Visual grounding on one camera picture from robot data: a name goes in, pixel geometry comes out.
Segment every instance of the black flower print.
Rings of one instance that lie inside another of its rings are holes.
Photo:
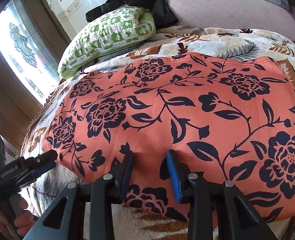
[[[129,65],[127,65],[127,67],[124,70],[124,74],[132,74],[133,71],[136,70],[136,67],[133,66],[132,63],[130,63]]]
[[[216,93],[209,92],[207,95],[199,96],[199,101],[202,103],[202,110],[204,112],[211,112],[216,107],[219,97]]]
[[[182,63],[180,66],[177,66],[176,68],[177,69],[183,69],[183,68],[190,69],[190,68],[192,68],[192,64]]]
[[[97,150],[91,157],[89,168],[92,171],[97,171],[97,167],[105,163],[105,157],[102,156],[102,150]]]
[[[259,175],[267,187],[280,185],[287,199],[295,194],[295,136],[284,131],[269,139],[269,158],[264,161]]]
[[[103,91],[100,87],[95,87],[95,83],[92,80],[81,80],[74,85],[73,91],[70,94],[70,98],[85,96],[91,93],[92,90],[95,90],[97,92]]]
[[[228,77],[221,78],[219,83],[232,86],[232,92],[243,100],[270,93],[270,86],[253,75],[232,73]]]
[[[157,79],[160,75],[168,73],[172,70],[170,65],[164,65],[162,59],[151,59],[147,62],[140,64],[137,67],[138,71],[135,74],[136,77],[140,78],[141,81],[153,81]]]
[[[183,214],[173,207],[168,207],[166,189],[162,187],[146,187],[140,191],[139,185],[130,185],[125,202],[130,207],[141,208],[182,222],[187,221]]]
[[[115,128],[118,127],[125,119],[126,100],[121,98],[116,100],[114,98],[107,98],[100,104],[93,105],[88,114],[86,120],[88,125],[88,137],[98,136],[104,127]]]
[[[53,147],[59,148],[61,144],[69,143],[74,138],[76,123],[73,118],[67,117],[63,120],[61,125],[53,130]]]

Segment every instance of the black cloth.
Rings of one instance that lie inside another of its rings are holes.
[[[124,4],[149,9],[157,29],[170,27],[179,22],[175,14],[169,8],[166,0],[107,0],[101,6],[88,11],[85,14],[86,20],[87,22],[92,22]]]

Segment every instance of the stained glass window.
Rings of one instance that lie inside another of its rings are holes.
[[[26,12],[22,12],[20,0],[15,1],[11,0],[0,14],[0,51],[20,81],[44,104],[60,82],[58,62],[45,48],[32,24],[29,31],[33,36],[30,35],[18,13]]]

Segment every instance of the coral fabric with black flowers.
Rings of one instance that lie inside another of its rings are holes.
[[[43,142],[58,163],[94,182],[134,152],[126,203],[187,220],[165,156],[229,179],[267,222],[295,215],[295,89],[273,59],[187,53],[87,74],[67,94]]]

